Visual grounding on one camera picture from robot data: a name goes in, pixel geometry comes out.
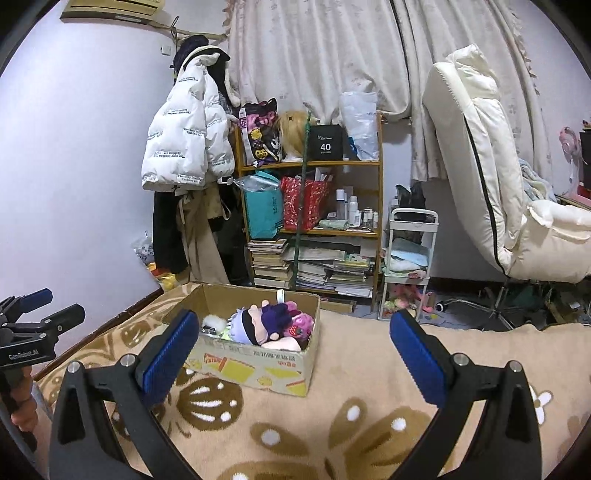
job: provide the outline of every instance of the pink plush toy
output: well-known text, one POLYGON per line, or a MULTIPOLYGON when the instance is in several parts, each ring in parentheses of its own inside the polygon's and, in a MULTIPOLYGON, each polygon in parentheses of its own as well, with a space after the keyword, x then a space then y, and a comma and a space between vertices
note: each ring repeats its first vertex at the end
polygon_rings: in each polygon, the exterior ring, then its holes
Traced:
POLYGON ((283 335, 307 340, 312 334, 314 319, 307 313, 299 311, 296 303, 293 301, 288 301, 287 306, 291 315, 291 323, 283 331, 283 335))

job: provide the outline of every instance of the wooden bookshelf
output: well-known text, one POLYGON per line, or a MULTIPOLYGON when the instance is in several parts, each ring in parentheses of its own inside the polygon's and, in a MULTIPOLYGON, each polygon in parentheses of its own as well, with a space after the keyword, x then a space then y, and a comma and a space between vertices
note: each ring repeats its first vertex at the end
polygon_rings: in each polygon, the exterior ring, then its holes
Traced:
MULTIPOLYGON (((380 162, 378 160, 310 160, 306 163, 309 167, 339 167, 342 165, 350 165, 357 167, 379 167, 380 162)), ((267 165, 261 165, 260 167, 244 166, 242 171, 255 171, 255 170, 271 170, 274 168, 300 168, 301 161, 291 161, 283 163, 269 163, 267 165)))
MULTIPOLYGON (((377 231, 372 232, 358 232, 358 231, 346 231, 346 230, 332 230, 332 229, 320 229, 315 228, 312 230, 307 231, 300 231, 300 235, 317 235, 317 236, 338 236, 338 237, 357 237, 357 238, 369 238, 376 240, 376 254, 375 254, 375 267, 374 267, 374 285, 372 290, 372 298, 371 298, 371 306, 372 310, 375 308, 375 305, 378 300, 378 286, 379 286, 379 267, 381 262, 381 246, 382 246, 382 232, 383 229, 383 219, 384 219, 384 149, 383 149, 383 135, 382 135, 382 116, 378 115, 376 121, 378 122, 378 142, 379 142, 379 159, 378 160, 308 160, 306 162, 306 167, 339 167, 339 166, 351 166, 351 167, 377 167, 377 181, 378 181, 378 189, 376 190, 367 190, 367 189, 359 189, 358 196, 362 195, 372 195, 378 197, 378 212, 379 212, 379 222, 378 222, 378 229, 377 231)), ((234 135, 234 152, 236 158, 236 169, 238 171, 238 176, 242 177, 244 175, 248 175, 249 173, 257 170, 273 170, 278 168, 297 168, 301 171, 302 163, 301 161, 296 162, 284 162, 284 163, 274 163, 274 164, 267 164, 260 167, 254 166, 247 166, 244 165, 244 146, 242 143, 242 135, 238 129, 235 130, 234 135)), ((246 226, 246 239, 250 241, 250 235, 248 233, 248 217, 246 215, 246 202, 244 199, 244 192, 241 191, 242 195, 242 214, 244 216, 244 225, 246 226)), ((285 229, 280 230, 281 234, 284 235, 296 235, 297 232, 288 231, 285 229)), ((297 291, 307 291, 310 293, 316 293, 318 295, 331 295, 331 296, 338 296, 341 298, 365 298, 365 297, 353 297, 350 295, 342 295, 336 291, 331 290, 321 290, 319 288, 307 288, 307 287, 298 287, 296 286, 294 290, 297 291)))
MULTIPOLYGON (((285 233, 286 235, 295 235, 296 233, 291 230, 285 230, 282 228, 279 233, 285 233)), ((379 233, 377 232, 357 232, 349 230, 332 230, 330 228, 314 228, 312 230, 302 230, 302 235, 318 235, 318 236, 360 236, 363 238, 377 238, 379 233)))

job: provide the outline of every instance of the white bottle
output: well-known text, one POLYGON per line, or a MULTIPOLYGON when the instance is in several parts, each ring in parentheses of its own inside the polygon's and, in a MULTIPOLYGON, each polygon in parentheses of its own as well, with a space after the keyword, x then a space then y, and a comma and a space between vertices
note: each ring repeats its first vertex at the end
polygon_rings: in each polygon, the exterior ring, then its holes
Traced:
POLYGON ((353 226, 361 226, 361 212, 357 210, 353 217, 353 226))
POLYGON ((349 198, 349 223, 351 225, 355 225, 355 215, 357 215, 357 197, 355 195, 351 195, 349 198))
POLYGON ((336 219, 346 220, 347 219, 347 204, 345 203, 345 191, 343 189, 337 189, 336 191, 336 219))

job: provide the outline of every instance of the shelf unit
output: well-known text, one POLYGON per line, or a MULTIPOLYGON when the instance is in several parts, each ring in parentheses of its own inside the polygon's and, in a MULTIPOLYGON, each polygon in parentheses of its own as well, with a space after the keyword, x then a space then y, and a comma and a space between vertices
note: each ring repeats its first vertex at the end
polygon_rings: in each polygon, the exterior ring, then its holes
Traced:
MULTIPOLYGON (((274 163, 274 164, 267 164, 262 165, 260 167, 254 166, 247 166, 244 165, 244 146, 242 143, 242 135, 240 130, 235 129, 234 132, 234 145, 235 145, 235 158, 236 158, 236 169, 238 171, 238 176, 242 177, 244 175, 251 174, 257 170, 274 170, 274 169, 285 169, 285 168, 298 168, 301 172, 305 172, 307 167, 340 167, 340 166, 351 166, 351 167, 373 167, 377 169, 377 177, 378 177, 378 189, 375 190, 368 190, 368 189, 359 189, 358 196, 376 196, 378 198, 378 212, 379 212, 379 221, 378 221, 378 229, 376 231, 371 232, 362 232, 362 231, 342 231, 342 230, 332 230, 332 229, 322 229, 322 228, 313 228, 312 230, 303 231, 301 230, 301 223, 298 222, 298 231, 288 231, 285 229, 280 230, 280 234, 282 235, 295 235, 296 236, 296 243, 299 245, 300 236, 302 235, 318 235, 318 236, 339 236, 339 237, 357 237, 357 238, 369 238, 376 240, 376 254, 375 254, 375 268, 374 268, 374 284, 373 284, 373 291, 372 291, 372 298, 371 298, 371 306, 372 310, 375 307, 375 304, 378 300, 378 286, 379 286, 379 277, 380 277, 380 251, 382 245, 382 222, 383 222, 383 215, 384 215, 384 157, 383 157, 383 145, 382 145, 382 116, 378 114, 376 116, 376 121, 378 123, 378 144, 379 144, 379 158, 378 160, 306 160, 303 161, 293 161, 293 162, 283 162, 283 163, 274 163)), ((244 192, 241 191, 242 196, 242 214, 244 217, 244 224, 246 226, 246 239, 250 241, 250 235, 248 233, 248 217, 246 215, 246 203, 244 198, 244 192)), ((339 297, 346 297, 351 298, 352 296, 349 295, 341 295, 335 291, 331 290, 321 290, 316 288, 304 288, 304 287, 296 287, 295 286, 295 278, 297 274, 297 263, 298 258, 294 259, 294 285, 292 290, 298 291, 308 291, 311 293, 321 294, 323 296, 339 296, 339 297)))
POLYGON ((389 219, 389 227, 390 227, 390 237, 388 240, 388 250, 386 253, 386 258, 384 259, 384 289, 382 291, 382 300, 379 304, 379 312, 378 312, 378 320, 386 320, 389 321, 389 318, 384 316, 384 302, 386 301, 386 295, 388 293, 388 284, 405 284, 405 285, 417 285, 423 288, 423 294, 421 296, 421 301, 419 303, 417 309, 417 318, 420 315, 421 311, 423 310, 423 300, 424 295, 427 291, 427 285, 429 284, 429 279, 431 275, 431 265, 433 263, 433 251, 435 250, 435 240, 437 239, 437 230, 439 229, 439 215, 437 212, 433 212, 432 210, 424 210, 418 208, 397 208, 392 210, 390 213, 389 219), (399 213, 422 213, 425 215, 430 215, 435 218, 434 223, 426 223, 426 222, 404 222, 401 220, 396 220, 395 217, 399 213), (408 278, 406 275, 396 275, 394 272, 388 269, 390 258, 392 255, 392 241, 394 240, 394 232, 395 231, 405 231, 405 232, 423 232, 423 233, 432 233, 433 236, 431 237, 431 245, 428 247, 429 256, 427 260, 427 274, 424 278, 408 278))

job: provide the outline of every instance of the light blue cloth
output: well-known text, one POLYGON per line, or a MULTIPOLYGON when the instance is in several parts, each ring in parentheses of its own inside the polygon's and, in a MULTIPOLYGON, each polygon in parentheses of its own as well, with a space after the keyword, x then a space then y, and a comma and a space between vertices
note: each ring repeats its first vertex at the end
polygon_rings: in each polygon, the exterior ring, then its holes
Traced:
POLYGON ((421 267, 429 265, 429 249, 415 244, 405 238, 395 238, 392 241, 392 257, 408 260, 421 267))
POLYGON ((532 202, 536 200, 549 200, 558 203, 549 181, 544 180, 534 172, 530 164, 522 158, 519 159, 519 166, 521 167, 521 176, 523 178, 523 191, 532 202))

